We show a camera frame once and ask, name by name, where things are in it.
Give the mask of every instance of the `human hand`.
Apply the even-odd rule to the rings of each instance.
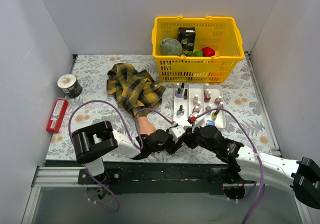
[[[137,120],[141,135],[146,134],[149,136],[151,133],[154,133],[157,130],[155,126],[149,122],[146,116],[138,117]]]

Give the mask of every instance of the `flannel fabric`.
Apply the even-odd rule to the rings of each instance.
[[[138,72],[132,64],[118,63],[107,74],[107,93],[114,95],[118,106],[133,117],[142,108],[156,109],[162,103],[161,97],[166,89],[146,70]],[[141,111],[137,117],[145,117],[148,112]]]

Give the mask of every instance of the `yellow basket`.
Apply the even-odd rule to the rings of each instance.
[[[178,39],[179,27],[194,27],[194,52],[204,47],[215,50],[212,57],[161,55],[160,41]],[[152,55],[162,82],[224,82],[236,64],[245,57],[242,38],[232,17],[184,18],[161,16],[154,20]]]

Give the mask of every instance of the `floral tablecloth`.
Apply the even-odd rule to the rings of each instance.
[[[82,94],[74,99],[68,99],[69,106],[65,113],[59,133],[52,136],[52,140],[46,156],[47,160],[76,160],[75,151],[68,135],[68,121],[73,110],[91,100],[105,100],[115,106],[116,100],[107,94],[106,82],[107,72],[117,63],[130,63],[141,71],[146,69],[151,76],[158,80],[158,69],[152,55],[79,55],[73,69],[73,74],[78,78],[83,87]],[[158,110],[169,119],[173,119],[174,106],[174,84],[163,82],[166,88],[162,96],[162,104]],[[259,152],[271,154],[268,145],[268,137],[265,124],[261,115],[254,84],[249,72],[246,60],[240,61],[233,69],[224,83],[221,83],[223,91],[224,107],[230,110],[241,122],[249,136],[255,143]],[[133,118],[122,108],[120,109],[132,137],[136,137]],[[166,130],[169,123],[161,116],[152,112],[148,119],[157,129]],[[250,146],[235,121],[228,115],[226,117],[226,128],[222,134],[229,139],[240,141]],[[91,103],[81,108],[73,117],[71,131],[89,126],[105,120],[112,120],[113,129],[126,134],[120,117],[112,107],[103,103]],[[109,152],[103,156],[104,161],[110,162],[158,162],[158,163],[197,163],[197,164],[220,164],[214,153],[197,147],[189,149],[182,146],[175,154],[169,155],[165,151],[150,155],[148,158],[135,161],[115,152]]]

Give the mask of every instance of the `melon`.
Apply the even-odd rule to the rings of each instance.
[[[181,56],[182,45],[174,38],[165,38],[160,41],[161,55],[163,56]]]

